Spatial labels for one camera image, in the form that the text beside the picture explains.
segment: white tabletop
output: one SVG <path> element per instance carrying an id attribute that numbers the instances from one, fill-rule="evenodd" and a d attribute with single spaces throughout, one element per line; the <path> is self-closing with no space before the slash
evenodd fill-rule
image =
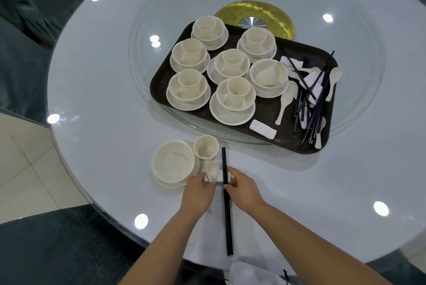
<path id="1" fill-rule="evenodd" d="M 52 128 L 72 175 L 105 212 L 149 242 L 182 195 L 152 179 L 152 155 L 168 140 L 193 142 L 202 133 L 158 106 L 146 84 L 184 26 L 236 0 L 174 1 L 85 0 L 62 31 L 49 70 L 49 113 L 61 116 Z M 417 0 L 261 1 L 290 15 L 296 41 L 336 50 L 345 72 L 336 91 L 333 137 L 313 155 L 219 139 L 228 164 L 253 177 L 269 203 L 361 261 L 397 249 L 426 223 L 426 8 Z M 333 24 L 322 19 L 326 13 Z M 129 65 L 135 15 L 146 17 L 140 33 L 148 35 L 140 46 L 139 66 L 146 69 L 136 78 Z M 160 37 L 160 48 L 150 46 L 150 33 Z M 370 81 L 368 91 L 359 88 Z M 375 212 L 376 201 L 387 205 L 387 216 Z M 222 204 L 217 188 L 184 258 L 225 270 L 242 260 L 275 273 L 291 271 L 236 206 L 234 256 L 227 257 Z M 148 224 L 138 229 L 141 213 Z"/>

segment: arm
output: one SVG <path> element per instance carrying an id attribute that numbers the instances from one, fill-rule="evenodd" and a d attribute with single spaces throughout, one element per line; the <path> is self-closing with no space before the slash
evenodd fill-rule
<path id="1" fill-rule="evenodd" d="M 213 201 L 216 185 L 205 183 L 204 175 L 202 172 L 188 178 L 179 211 L 146 248 L 120 285 L 173 284 L 192 229 Z"/>
<path id="2" fill-rule="evenodd" d="M 232 201 L 268 234 L 306 285 L 391 285 L 370 267 L 266 203 L 255 181 L 228 166 Z"/>

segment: black tray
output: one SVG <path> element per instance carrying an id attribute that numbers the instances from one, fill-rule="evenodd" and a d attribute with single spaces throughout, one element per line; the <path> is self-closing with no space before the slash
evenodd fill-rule
<path id="1" fill-rule="evenodd" d="M 185 39 L 189 39 L 191 37 L 193 24 L 194 22 L 190 23 L 188 26 L 185 27 L 184 31 L 179 36 L 176 43 L 183 41 Z M 242 29 L 240 27 L 228 25 L 228 24 L 226 24 L 226 28 L 229 31 L 229 39 L 225 43 L 225 45 L 222 46 L 220 49 L 217 49 L 215 51 L 209 51 L 211 58 L 217 56 L 222 51 L 225 51 L 231 48 L 237 48 L 238 40 L 241 38 L 244 31 L 246 31 L 245 29 Z M 277 48 L 277 52 L 274 57 L 274 60 L 279 61 L 281 59 L 281 56 L 283 55 L 283 53 L 282 53 L 282 50 L 280 49 L 280 46 L 282 46 L 287 52 L 289 57 L 303 61 L 303 67 L 305 68 L 319 67 L 321 69 L 326 59 L 330 55 L 326 51 L 321 50 L 317 47 L 305 45 L 302 43 L 297 43 L 297 42 L 286 40 L 286 39 L 281 39 L 279 37 L 276 37 L 275 41 L 278 48 Z M 169 85 L 169 81 L 173 77 L 173 75 L 176 74 L 176 72 L 170 66 L 171 54 L 172 54 L 172 51 L 169 52 L 166 59 L 164 59 L 160 68 L 157 70 L 154 77 L 152 78 L 151 84 L 150 84 L 150 92 L 155 101 L 157 101 L 158 103 L 162 105 L 173 108 L 169 104 L 166 98 L 166 91 Z M 330 65 L 331 68 L 337 67 L 337 62 L 333 57 L 328 61 L 328 64 Z M 217 85 L 213 83 L 210 80 L 210 78 L 207 76 L 207 71 L 205 71 L 203 75 L 207 78 L 207 82 L 209 83 L 211 88 L 211 94 L 213 95 L 213 93 L 216 91 Z M 330 89 L 329 85 L 326 89 L 327 91 L 325 92 L 327 93 L 325 95 L 327 96 L 328 91 Z M 325 146 L 325 144 L 328 141 L 328 137 L 330 135 L 330 122 L 331 122 L 331 113 L 333 111 L 335 90 L 336 89 L 334 89 L 333 98 L 331 99 L 331 101 L 325 103 L 324 117 L 326 120 L 326 124 L 321 131 L 322 147 Z M 268 143 L 272 143 L 280 147 L 287 148 L 296 153 L 301 153 L 301 154 L 316 153 L 319 150 L 315 148 L 314 145 L 311 145 L 307 142 L 305 142 L 303 146 L 300 145 L 300 143 L 302 142 L 303 136 L 306 132 L 300 127 L 300 124 L 297 125 L 296 133 L 295 134 L 292 133 L 294 120 L 295 120 L 293 119 L 293 110 L 294 110 L 295 104 L 296 104 L 296 100 L 293 100 L 292 103 L 285 108 L 280 126 L 275 125 L 275 121 L 281 109 L 280 96 L 276 98 L 271 98 L 271 99 L 261 98 L 257 96 L 256 111 L 252 119 L 250 119 L 248 122 L 240 126 L 228 126 L 217 121 L 213 117 L 213 115 L 210 113 L 209 103 L 207 103 L 200 109 L 189 111 L 188 113 L 196 117 L 200 117 L 205 120 L 214 122 L 218 125 L 226 126 L 235 131 L 242 132 L 246 135 L 264 140 Z M 250 130 L 249 126 L 250 126 L 250 123 L 253 121 L 253 119 L 257 119 L 258 121 L 268 125 L 269 127 L 276 129 L 275 138 L 273 140 L 270 140 Z"/>

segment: tile floor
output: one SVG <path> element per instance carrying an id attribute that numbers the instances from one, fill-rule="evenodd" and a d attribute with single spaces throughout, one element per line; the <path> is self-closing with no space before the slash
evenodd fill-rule
<path id="1" fill-rule="evenodd" d="M 87 204 L 47 128 L 0 113 L 0 224 Z M 402 247 L 426 272 L 426 231 Z"/>

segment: spoon handle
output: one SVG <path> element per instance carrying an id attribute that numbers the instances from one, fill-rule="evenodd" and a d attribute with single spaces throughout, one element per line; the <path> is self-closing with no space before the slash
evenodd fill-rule
<path id="1" fill-rule="evenodd" d="M 334 91 L 334 86 L 336 85 L 336 83 L 333 83 L 333 85 L 330 86 L 330 92 L 328 93 L 327 98 L 325 99 L 325 101 L 330 101 L 331 97 L 333 96 L 333 91 Z"/>
<path id="2" fill-rule="evenodd" d="M 280 114 L 278 115 L 277 120 L 275 121 L 275 125 L 281 125 L 281 119 L 282 119 L 282 115 L 284 114 L 284 109 L 285 109 L 285 105 L 283 105 L 283 103 L 281 103 L 281 110 L 280 110 Z"/>
<path id="3" fill-rule="evenodd" d="M 317 141 L 315 142 L 315 148 L 321 149 L 321 133 L 317 133 Z"/>

